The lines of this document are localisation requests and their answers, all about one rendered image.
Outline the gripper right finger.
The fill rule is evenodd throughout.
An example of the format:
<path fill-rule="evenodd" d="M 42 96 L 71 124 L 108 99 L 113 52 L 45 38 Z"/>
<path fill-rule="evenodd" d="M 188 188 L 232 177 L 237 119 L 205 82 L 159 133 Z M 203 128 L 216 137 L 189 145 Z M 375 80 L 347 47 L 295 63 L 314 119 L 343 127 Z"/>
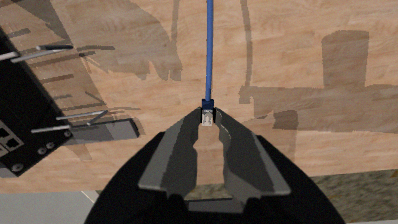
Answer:
<path fill-rule="evenodd" d="M 220 129 L 224 184 L 235 212 L 242 213 L 247 199 L 256 197 L 264 214 L 294 224 L 346 224 L 321 189 L 263 136 L 217 107 L 212 116 Z"/>

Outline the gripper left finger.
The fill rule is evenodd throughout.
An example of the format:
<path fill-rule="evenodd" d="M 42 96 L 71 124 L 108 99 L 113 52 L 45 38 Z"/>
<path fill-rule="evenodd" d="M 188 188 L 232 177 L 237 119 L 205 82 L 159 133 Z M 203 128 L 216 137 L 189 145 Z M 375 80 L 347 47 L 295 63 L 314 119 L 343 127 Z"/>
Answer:
<path fill-rule="evenodd" d="M 84 224 L 129 224 L 167 210 L 171 194 L 184 200 L 197 182 L 198 107 L 134 154 L 105 186 Z M 198 121 L 198 125 L 197 125 Z"/>

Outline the network cable plug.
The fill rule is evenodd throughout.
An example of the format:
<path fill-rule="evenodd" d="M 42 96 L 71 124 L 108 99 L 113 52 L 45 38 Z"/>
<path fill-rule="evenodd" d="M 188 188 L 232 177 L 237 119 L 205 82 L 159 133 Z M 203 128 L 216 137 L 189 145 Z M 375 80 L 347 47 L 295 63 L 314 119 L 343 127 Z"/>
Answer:
<path fill-rule="evenodd" d="M 214 108 L 214 99 L 206 101 L 202 99 L 202 126 L 212 126 L 212 111 Z"/>

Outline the blue network cable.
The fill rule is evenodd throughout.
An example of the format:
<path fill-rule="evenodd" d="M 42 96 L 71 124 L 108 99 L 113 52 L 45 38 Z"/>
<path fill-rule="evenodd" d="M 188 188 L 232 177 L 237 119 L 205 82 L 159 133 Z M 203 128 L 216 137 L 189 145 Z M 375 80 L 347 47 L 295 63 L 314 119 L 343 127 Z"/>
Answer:
<path fill-rule="evenodd" d="M 206 93 L 205 100 L 211 100 L 213 58 L 213 0 L 207 0 L 207 59 L 206 59 Z"/>

